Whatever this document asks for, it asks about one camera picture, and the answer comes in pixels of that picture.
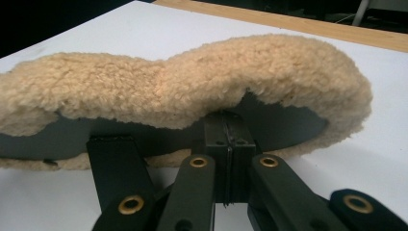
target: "fuzzy cushion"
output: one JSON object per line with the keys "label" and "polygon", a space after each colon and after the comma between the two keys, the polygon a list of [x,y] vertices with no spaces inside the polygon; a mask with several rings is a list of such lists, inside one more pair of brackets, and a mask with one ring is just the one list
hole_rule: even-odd
{"label": "fuzzy cushion", "polygon": [[[1,74],[0,92],[0,133],[10,136],[32,136],[58,115],[183,129],[234,107],[246,92],[266,104],[307,107],[328,121],[316,138],[273,152],[280,156],[309,153],[360,131],[371,102],[369,81],[346,54],[314,38],[284,35],[230,38],[165,61],[54,54]],[[180,156],[186,150],[149,161],[177,166]],[[87,168],[86,161],[83,155],[73,158],[71,168]],[[21,162],[4,159],[0,166],[24,167]]]}

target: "wooden surface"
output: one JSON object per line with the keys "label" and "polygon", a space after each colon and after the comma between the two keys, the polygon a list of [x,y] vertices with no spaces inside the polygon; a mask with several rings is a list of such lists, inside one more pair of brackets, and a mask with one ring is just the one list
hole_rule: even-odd
{"label": "wooden surface", "polygon": [[191,0],[157,0],[156,5],[222,16],[317,36],[408,52],[408,35]]}

